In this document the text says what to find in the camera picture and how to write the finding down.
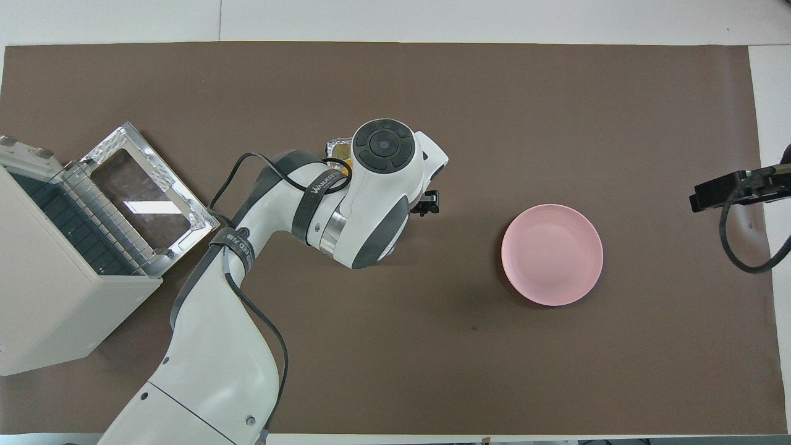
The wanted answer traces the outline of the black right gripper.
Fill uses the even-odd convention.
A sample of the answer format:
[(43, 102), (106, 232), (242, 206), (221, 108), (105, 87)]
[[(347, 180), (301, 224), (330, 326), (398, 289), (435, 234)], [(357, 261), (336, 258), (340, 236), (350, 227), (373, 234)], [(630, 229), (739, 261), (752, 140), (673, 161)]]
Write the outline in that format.
[(790, 146), (785, 147), (779, 164), (749, 172), (731, 172), (694, 186), (689, 195), (693, 213), (723, 206), (728, 196), (743, 181), (743, 205), (771, 202), (789, 197)]

